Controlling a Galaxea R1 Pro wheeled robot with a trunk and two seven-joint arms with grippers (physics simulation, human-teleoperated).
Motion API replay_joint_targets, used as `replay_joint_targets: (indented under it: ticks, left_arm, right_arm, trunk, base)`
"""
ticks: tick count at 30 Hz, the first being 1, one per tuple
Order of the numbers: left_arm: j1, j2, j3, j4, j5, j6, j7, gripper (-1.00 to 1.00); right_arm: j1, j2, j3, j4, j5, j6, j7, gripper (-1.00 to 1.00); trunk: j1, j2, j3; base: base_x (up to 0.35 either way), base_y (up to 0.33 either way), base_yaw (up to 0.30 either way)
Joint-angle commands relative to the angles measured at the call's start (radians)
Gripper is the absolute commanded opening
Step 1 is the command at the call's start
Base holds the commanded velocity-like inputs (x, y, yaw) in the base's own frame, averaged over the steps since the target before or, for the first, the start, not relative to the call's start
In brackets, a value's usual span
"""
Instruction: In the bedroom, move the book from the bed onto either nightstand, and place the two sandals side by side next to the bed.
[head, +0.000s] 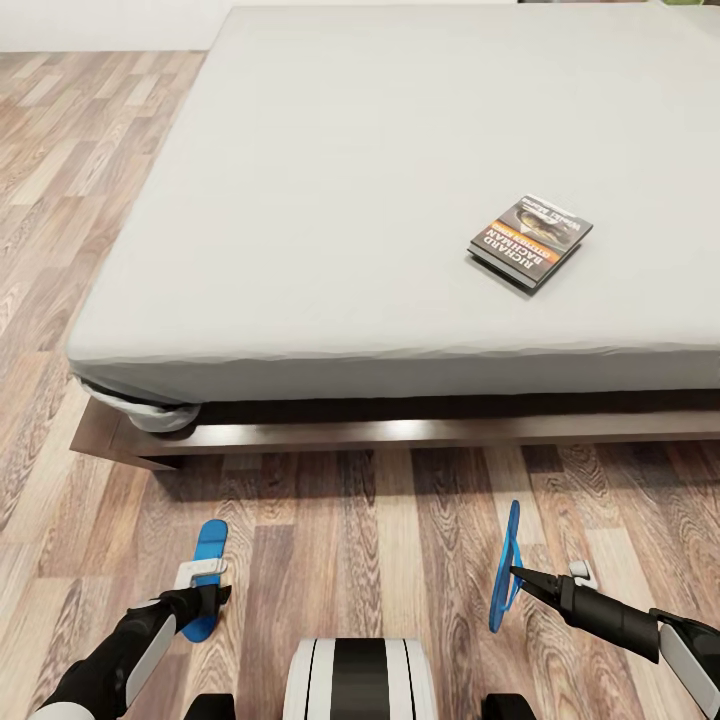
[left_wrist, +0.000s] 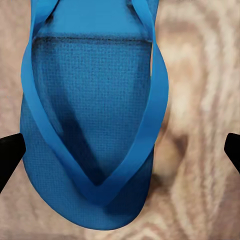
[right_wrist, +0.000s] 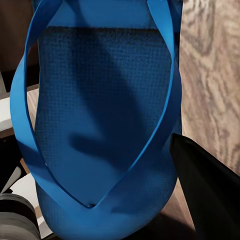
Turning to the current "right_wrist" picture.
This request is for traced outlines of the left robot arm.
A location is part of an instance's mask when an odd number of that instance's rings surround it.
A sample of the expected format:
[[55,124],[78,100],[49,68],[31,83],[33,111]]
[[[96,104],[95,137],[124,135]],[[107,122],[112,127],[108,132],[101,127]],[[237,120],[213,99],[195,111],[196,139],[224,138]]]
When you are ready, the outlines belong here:
[[16,169],[14,170],[13,174],[9,178],[8,182],[6,183],[4,189],[0,194],[12,194],[14,191],[11,187],[20,179],[27,175],[23,165],[21,162],[17,165]]

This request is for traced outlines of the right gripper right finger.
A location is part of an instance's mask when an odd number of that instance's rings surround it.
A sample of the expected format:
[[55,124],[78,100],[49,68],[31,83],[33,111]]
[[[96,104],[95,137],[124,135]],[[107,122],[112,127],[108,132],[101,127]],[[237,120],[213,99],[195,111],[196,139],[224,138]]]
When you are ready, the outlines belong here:
[[240,176],[189,137],[169,151],[199,240],[240,240]]

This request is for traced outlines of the sandal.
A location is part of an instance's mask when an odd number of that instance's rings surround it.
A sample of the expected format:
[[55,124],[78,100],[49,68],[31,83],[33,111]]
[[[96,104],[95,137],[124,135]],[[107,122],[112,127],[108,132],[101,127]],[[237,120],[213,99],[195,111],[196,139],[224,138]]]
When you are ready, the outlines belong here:
[[[31,0],[10,88],[16,142],[62,240],[122,240],[149,224],[178,174],[183,0]],[[38,42],[33,129],[28,55]]]

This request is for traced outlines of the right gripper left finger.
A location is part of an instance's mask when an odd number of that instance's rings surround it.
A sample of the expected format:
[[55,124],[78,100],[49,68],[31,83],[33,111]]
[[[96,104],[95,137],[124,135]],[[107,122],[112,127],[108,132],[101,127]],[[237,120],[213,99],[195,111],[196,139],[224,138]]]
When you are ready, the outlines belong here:
[[15,134],[0,138],[0,193],[22,158]]

